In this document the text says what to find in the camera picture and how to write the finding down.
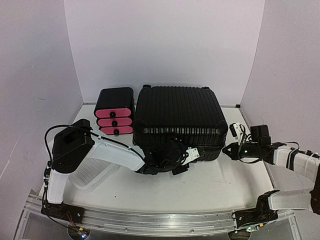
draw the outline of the white wall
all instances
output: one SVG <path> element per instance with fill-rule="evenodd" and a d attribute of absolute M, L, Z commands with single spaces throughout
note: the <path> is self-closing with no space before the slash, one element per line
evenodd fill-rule
<path fill-rule="evenodd" d="M 85 102 L 103 88 L 209 86 L 223 105 L 241 102 L 264 0 L 65 0 Z"/>
<path fill-rule="evenodd" d="M 83 101 L 63 0 L 2 1 L 0 33 L 0 239 L 10 240 L 42 182 L 46 129 L 71 123 Z"/>
<path fill-rule="evenodd" d="M 265 2 L 256 57 L 241 108 L 251 125 L 267 124 L 273 140 L 320 152 L 320 1 Z M 282 190 L 313 187 L 272 168 Z M 320 216 L 297 212 L 303 239 L 320 238 Z"/>

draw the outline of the ribbed suitcase shell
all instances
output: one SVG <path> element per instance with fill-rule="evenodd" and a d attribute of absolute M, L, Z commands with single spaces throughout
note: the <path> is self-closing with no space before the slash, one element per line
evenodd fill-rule
<path fill-rule="evenodd" d="M 133 141 L 142 148 L 163 145 L 170 138 L 202 147 L 199 161 L 215 160 L 225 146 L 228 124 L 208 87 L 143 86 L 139 93 Z"/>

